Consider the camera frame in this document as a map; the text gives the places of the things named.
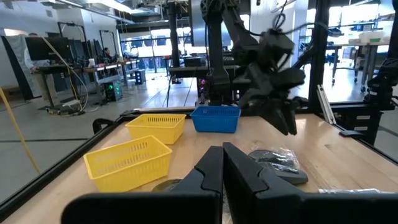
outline floor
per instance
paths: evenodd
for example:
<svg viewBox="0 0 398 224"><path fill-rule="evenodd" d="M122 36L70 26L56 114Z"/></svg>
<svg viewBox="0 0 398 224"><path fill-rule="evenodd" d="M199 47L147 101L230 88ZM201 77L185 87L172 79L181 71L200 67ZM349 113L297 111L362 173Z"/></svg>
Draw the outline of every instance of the floor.
<svg viewBox="0 0 398 224"><path fill-rule="evenodd" d="M294 88L292 96L308 97L309 66L305 68L307 78L305 84ZM170 89L169 107L194 106L197 98L195 79L185 78L182 84L172 85ZM147 74L145 85L129 84L124 98L119 102L96 108L92 100L82 116L59 117L49 116L45 111L37 110L45 105L41 98L29 102L12 101L11 107L27 145L40 171L48 169L65 157L72 150L93 135L91 127L96 118L116 119L121 113L134 108L161 108L167 106L168 83L164 74ZM347 70L338 70L336 83L331 84L331 67L325 67L324 87L330 102L357 101L363 99L360 83L354 84L354 75ZM58 93L62 100L70 97L69 91ZM8 198L19 188L37 176L13 123L10 121L4 105L0 104L0 202ZM395 146L398 144L398 110L387 111L382 116L381 130L377 136L376 147L398 158Z"/></svg>

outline blue basket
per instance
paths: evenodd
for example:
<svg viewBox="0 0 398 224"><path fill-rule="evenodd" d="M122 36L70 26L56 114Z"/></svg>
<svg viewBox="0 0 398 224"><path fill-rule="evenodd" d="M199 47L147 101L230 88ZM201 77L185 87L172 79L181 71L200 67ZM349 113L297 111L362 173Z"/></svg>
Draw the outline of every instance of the blue basket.
<svg viewBox="0 0 398 224"><path fill-rule="evenodd" d="M191 118L198 132L235 133L240 115L237 106L199 106Z"/></svg>

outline yellow basket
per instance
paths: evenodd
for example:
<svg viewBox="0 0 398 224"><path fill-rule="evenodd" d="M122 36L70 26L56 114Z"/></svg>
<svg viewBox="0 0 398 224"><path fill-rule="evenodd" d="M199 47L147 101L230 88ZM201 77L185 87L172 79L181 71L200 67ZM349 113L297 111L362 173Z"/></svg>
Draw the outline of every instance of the yellow basket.
<svg viewBox="0 0 398 224"><path fill-rule="evenodd" d="M146 136L84 155L100 192L125 192L166 176L172 150Z"/></svg>
<svg viewBox="0 0 398 224"><path fill-rule="evenodd" d="M143 114L126 124L133 139L153 135L174 144L184 130L185 114Z"/></svg>

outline plastic basket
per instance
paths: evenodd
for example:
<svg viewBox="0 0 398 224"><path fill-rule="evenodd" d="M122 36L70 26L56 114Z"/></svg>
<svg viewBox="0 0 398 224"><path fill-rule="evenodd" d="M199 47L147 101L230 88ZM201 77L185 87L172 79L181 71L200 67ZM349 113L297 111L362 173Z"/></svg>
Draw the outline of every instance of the plastic basket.
<svg viewBox="0 0 398 224"><path fill-rule="evenodd" d="M143 114L126 124L133 139L153 135L164 144L174 144L184 130L185 114Z"/></svg>
<svg viewBox="0 0 398 224"><path fill-rule="evenodd" d="M84 155L88 176L100 192L125 192L166 176L172 150L146 136Z"/></svg>
<svg viewBox="0 0 398 224"><path fill-rule="evenodd" d="M236 106L199 106L191 118L198 132L235 133L240 115Z"/></svg>

